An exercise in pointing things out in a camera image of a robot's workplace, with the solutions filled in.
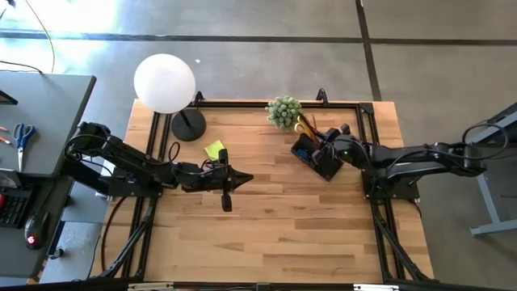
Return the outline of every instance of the green plant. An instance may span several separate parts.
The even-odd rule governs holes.
[[[266,111],[269,112],[267,121],[285,131],[292,130],[297,122],[296,119],[303,113],[300,101],[289,96],[276,97],[268,104]]]

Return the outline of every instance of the yellow sticky note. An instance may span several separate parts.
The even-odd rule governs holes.
[[[219,151],[224,148],[225,147],[221,141],[215,141],[211,145],[205,147],[204,150],[207,152],[207,155],[211,160],[216,161],[219,159]]]

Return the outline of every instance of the wooden tabletop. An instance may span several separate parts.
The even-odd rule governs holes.
[[[373,104],[381,144],[402,146],[394,104]],[[154,219],[146,281],[381,282],[372,213],[363,198],[359,170],[345,164],[326,182],[290,153],[297,135],[267,123],[263,108],[200,110],[207,131],[197,141],[181,142],[176,161],[201,164],[207,158],[204,147],[221,140],[231,166],[254,179],[232,195],[231,213],[221,210],[220,193],[166,190]],[[322,132],[348,123],[352,134],[358,133],[352,110],[305,112],[314,114]],[[152,117],[153,112],[136,100],[125,142],[145,152]],[[164,120],[158,125],[154,157]],[[171,134],[168,145],[173,141]],[[107,235],[107,266],[127,242],[134,203],[128,198],[115,215]],[[395,200],[393,211],[402,246],[433,277],[417,209]],[[387,252],[394,272],[393,253],[389,248]],[[91,275],[99,273],[98,247]]]

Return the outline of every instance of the black lamp stand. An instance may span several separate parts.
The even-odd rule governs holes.
[[[170,130],[180,141],[195,141],[203,136],[207,122],[201,112],[185,109],[178,112],[170,122]]]

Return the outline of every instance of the white globe lamp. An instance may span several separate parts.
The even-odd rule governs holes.
[[[135,72],[135,92],[141,102],[158,113],[177,114],[170,130],[180,141],[194,141],[207,128],[198,110],[184,110],[195,94],[191,68],[178,57],[160,53],[147,57]]]

